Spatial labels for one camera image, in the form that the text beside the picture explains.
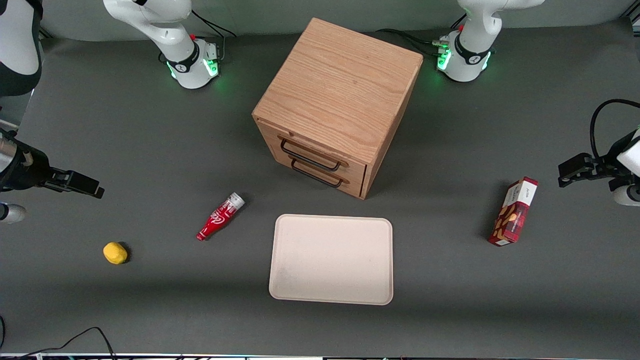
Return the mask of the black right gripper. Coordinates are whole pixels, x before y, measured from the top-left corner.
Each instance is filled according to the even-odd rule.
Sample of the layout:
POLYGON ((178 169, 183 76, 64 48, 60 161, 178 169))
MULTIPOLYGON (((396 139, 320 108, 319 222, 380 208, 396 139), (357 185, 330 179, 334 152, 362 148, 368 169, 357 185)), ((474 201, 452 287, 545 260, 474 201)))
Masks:
POLYGON ((78 193, 102 199, 105 190, 98 180, 73 170, 51 169, 47 155, 15 139, 14 131, 1 132, 1 191, 25 191, 32 187, 57 193, 78 193))

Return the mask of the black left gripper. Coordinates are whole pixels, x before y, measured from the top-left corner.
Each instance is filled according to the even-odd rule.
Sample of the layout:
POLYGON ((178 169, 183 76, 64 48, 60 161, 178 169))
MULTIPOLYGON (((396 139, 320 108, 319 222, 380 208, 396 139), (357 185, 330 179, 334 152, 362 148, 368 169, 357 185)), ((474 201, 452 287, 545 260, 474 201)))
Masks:
POLYGON ((600 175, 604 178, 612 178, 608 182, 611 192, 624 186, 632 185, 633 173, 617 160, 617 156, 621 155, 630 146, 632 139, 632 136, 624 136, 611 145, 608 153, 599 155, 595 136, 593 136, 592 152, 594 158, 590 153, 578 153, 578 155, 562 162, 558 166, 558 175, 560 175, 558 177, 558 187, 565 188, 575 182, 600 180, 600 175), (597 162, 597 173, 595 174, 592 173, 595 168, 594 159, 597 162))

